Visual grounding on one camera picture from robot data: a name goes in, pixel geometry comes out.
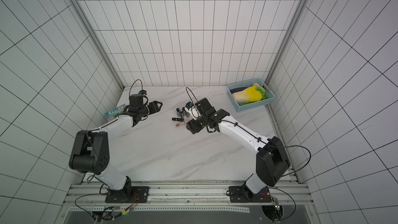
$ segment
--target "marble table surface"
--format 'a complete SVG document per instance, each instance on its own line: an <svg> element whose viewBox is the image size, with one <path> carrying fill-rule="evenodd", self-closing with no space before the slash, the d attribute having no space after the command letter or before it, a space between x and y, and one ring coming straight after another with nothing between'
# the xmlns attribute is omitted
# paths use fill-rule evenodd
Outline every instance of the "marble table surface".
<svg viewBox="0 0 398 224"><path fill-rule="evenodd" d="M176 108L190 101L185 87L144 87L149 101L163 102L160 112L149 115L109 143L111 163L132 181L246 180L255 172L255 155L231 137L206 129L192 134L175 127ZM190 87L198 100L206 97L216 110L222 108L250 129L273 137L264 106L236 112L225 86ZM126 87L118 106L128 104ZM138 93L141 87L133 87Z"/></svg>

